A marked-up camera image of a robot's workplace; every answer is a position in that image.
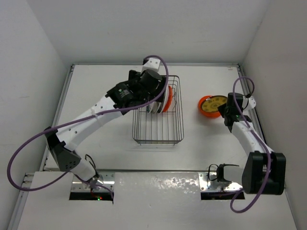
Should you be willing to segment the yellow patterned plate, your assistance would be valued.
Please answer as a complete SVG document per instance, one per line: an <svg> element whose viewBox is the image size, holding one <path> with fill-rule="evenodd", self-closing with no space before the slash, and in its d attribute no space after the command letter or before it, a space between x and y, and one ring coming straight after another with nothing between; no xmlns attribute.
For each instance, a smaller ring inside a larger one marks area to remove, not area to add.
<svg viewBox="0 0 307 230"><path fill-rule="evenodd" d="M218 107L227 102L227 97L222 95L205 96L201 99L200 109L203 112L215 113L218 112Z"/></svg>

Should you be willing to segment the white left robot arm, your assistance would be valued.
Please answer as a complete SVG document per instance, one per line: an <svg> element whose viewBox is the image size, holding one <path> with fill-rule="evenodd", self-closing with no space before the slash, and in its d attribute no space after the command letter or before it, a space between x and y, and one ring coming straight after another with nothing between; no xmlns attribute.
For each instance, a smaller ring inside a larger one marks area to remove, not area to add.
<svg viewBox="0 0 307 230"><path fill-rule="evenodd" d="M98 185L99 173L76 152L77 147L108 122L160 99L168 82L167 75L158 73L160 65L165 65L161 57L147 56L140 72L131 70L128 80L116 84L87 111L71 122L46 130L48 150L60 171L71 172L80 181Z"/></svg>

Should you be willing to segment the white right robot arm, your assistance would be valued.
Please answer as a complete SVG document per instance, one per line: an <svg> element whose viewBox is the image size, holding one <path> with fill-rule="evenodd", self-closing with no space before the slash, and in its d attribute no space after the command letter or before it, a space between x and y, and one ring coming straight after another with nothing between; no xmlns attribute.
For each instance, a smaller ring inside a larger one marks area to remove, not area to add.
<svg viewBox="0 0 307 230"><path fill-rule="evenodd" d="M237 138L248 155L242 173L242 186L247 194L281 195L284 191L286 157L274 152L257 134L251 119L243 115L244 95L230 92L226 103L218 107L225 126Z"/></svg>

